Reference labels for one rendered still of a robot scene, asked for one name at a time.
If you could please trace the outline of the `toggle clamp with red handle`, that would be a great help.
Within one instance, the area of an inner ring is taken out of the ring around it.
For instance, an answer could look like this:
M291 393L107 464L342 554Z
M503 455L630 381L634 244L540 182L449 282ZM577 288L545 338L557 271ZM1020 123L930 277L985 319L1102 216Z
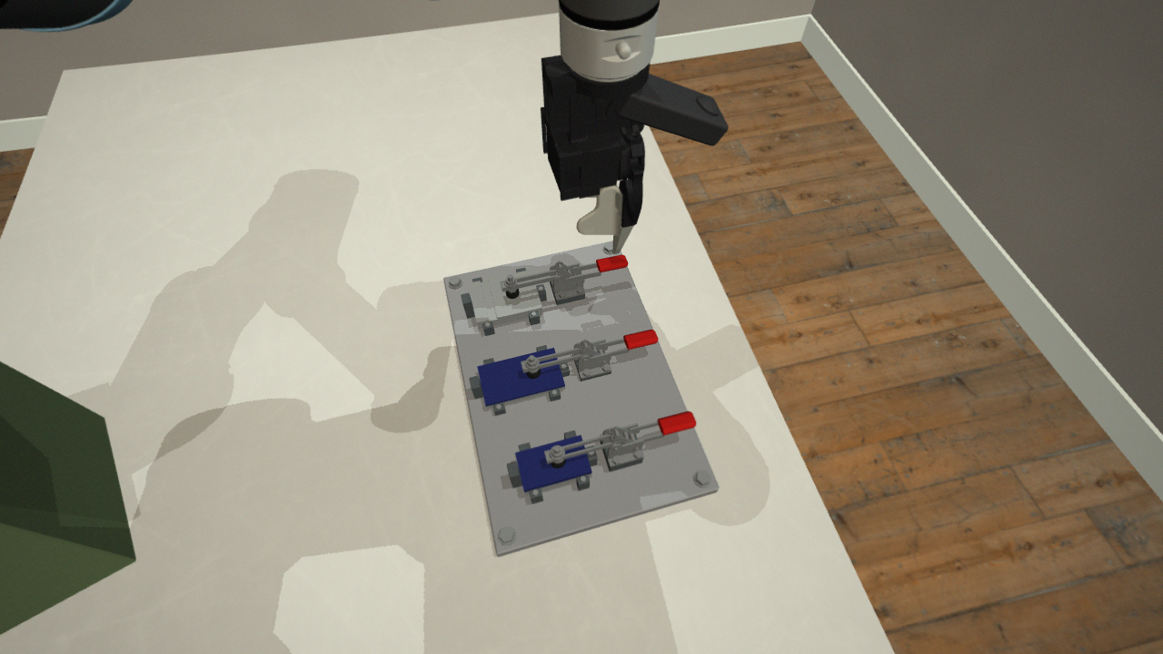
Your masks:
M659 427L661 434L637 440L636 434L640 433L640 431L655 426ZM608 465L608 471L619 471L626 467L642 463L644 457L642 445L644 445L645 441L652 441L663 438L666 434L678 433L678 431L687 431L687 428L694 427L695 418L692 412L682 412L675 415L659 418L658 421L648 422L648 425L637 426L637 422L635 422L635 425L628 425L621 428L607 428L607 431L604 431L600 436L563 447L561 445L556 445L552 446L551 450L544 452L544 454L547 457L547 464L550 463L552 468L559 469L565 465L568 457L576 457L585 454L585 452L602 450ZM573 450L576 447L594 443L597 441L599 441L600 445L587 448L587 450L568 452L568 454L565 454L566 450Z
M616 346L626 342L626 349L621 351L608 351L608 346ZM579 381L588 381L590 378L597 378L605 375L611 375L611 357L619 355L619 353L632 351L632 349L651 346L658 342L658 336L655 330L643 330L643 332L632 332L632 334L625 335L622 339L615 341L599 340L590 342L584 340L576 343L575 349L570 351L557 351L549 353L549 355L542 357L529 356L526 361L521 362L521 368L523 372L527 372L529 378L538 378L541 375L541 368L557 365L564 362L576 362L576 368L579 374ZM606 351L606 353L605 353ZM549 358L558 358L566 355L571 357L559 358L551 362L543 362Z

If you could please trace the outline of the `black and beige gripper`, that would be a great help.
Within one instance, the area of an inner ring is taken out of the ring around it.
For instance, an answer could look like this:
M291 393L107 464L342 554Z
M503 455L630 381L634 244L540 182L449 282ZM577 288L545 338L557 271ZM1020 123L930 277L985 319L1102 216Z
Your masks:
M576 228L579 234L613 234L613 255L637 223L645 168L644 125L619 118L616 107L643 88L651 64L626 80L598 81L577 74L561 55L542 58L542 145L561 202L597 198Z

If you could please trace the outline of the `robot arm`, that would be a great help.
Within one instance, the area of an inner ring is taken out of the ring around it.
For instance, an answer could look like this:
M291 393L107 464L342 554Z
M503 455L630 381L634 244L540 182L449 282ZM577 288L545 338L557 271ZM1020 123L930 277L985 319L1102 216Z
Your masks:
M0 0L0 29L69 31L100 24L131 1ZM634 77L652 59L658 7L659 0L558 0L563 61L590 80ZM711 95L655 74L621 99L616 115L708 145L718 144L730 128Z

